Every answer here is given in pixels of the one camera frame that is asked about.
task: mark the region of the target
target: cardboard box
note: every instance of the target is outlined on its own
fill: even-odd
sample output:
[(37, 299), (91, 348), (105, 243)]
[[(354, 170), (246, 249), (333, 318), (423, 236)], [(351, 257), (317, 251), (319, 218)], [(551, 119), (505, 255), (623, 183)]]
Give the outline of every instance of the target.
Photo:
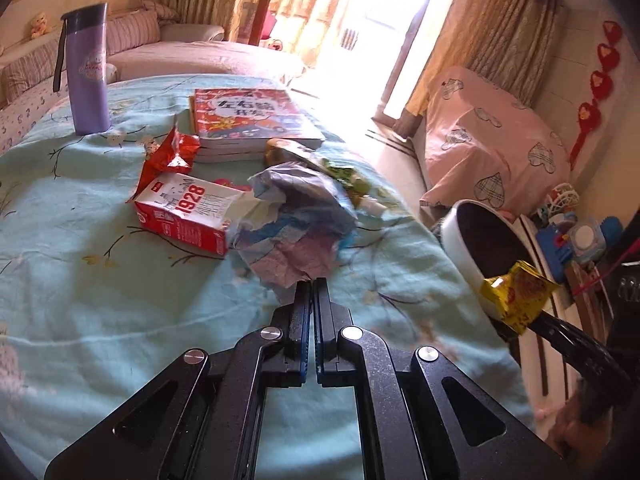
[(242, 191), (181, 173), (162, 173), (135, 199), (146, 229), (203, 250), (226, 254), (229, 206)]

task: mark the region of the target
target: striped cushion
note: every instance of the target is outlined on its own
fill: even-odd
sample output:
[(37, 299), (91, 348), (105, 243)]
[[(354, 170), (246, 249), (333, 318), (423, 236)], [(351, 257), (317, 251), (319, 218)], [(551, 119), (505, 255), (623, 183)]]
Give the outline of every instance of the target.
[(180, 14), (178, 14), (177, 10), (173, 10), (171, 7), (167, 7), (163, 4), (157, 4), (150, 0), (142, 0), (140, 1), (140, 5), (143, 9), (154, 10), (157, 12), (158, 20), (173, 20), (174, 22), (180, 21)]
[(39, 82), (53, 76), (58, 56), (58, 38), (39, 46), (28, 54), (12, 61), (0, 72), (0, 84), (8, 103)]
[(160, 41), (158, 14), (140, 10), (107, 22), (107, 55)]

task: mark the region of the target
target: teddy bear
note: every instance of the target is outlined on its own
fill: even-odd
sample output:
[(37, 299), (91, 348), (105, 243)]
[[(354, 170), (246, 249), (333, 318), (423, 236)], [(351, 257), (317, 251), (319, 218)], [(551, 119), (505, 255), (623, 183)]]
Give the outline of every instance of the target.
[(44, 12), (31, 20), (31, 39), (35, 40), (43, 34), (49, 34), (52, 28), (47, 25), (47, 15)]

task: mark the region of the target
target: yellow snack bag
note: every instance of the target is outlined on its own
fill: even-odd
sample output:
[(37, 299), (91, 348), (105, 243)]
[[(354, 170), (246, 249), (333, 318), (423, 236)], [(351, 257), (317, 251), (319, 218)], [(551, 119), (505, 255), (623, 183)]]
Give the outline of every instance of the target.
[(527, 262), (518, 260), (508, 274), (485, 279), (480, 294), (497, 305), (504, 324), (523, 334), (558, 287)]

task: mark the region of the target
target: silver screw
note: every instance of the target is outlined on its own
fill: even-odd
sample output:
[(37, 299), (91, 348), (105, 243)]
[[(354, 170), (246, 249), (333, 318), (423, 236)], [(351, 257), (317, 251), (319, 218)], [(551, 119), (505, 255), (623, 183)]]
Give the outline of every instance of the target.
[(192, 348), (184, 353), (183, 359), (188, 365), (196, 365), (204, 359), (204, 352), (197, 348)]
[(346, 326), (342, 329), (342, 337), (351, 339), (352, 341), (357, 341), (362, 335), (362, 330), (357, 326)]
[(418, 348), (418, 357), (423, 361), (432, 362), (435, 361), (438, 356), (438, 351), (433, 346), (423, 346)]
[(267, 341), (273, 341), (282, 335), (282, 330), (276, 326), (266, 326), (260, 330), (260, 337)]

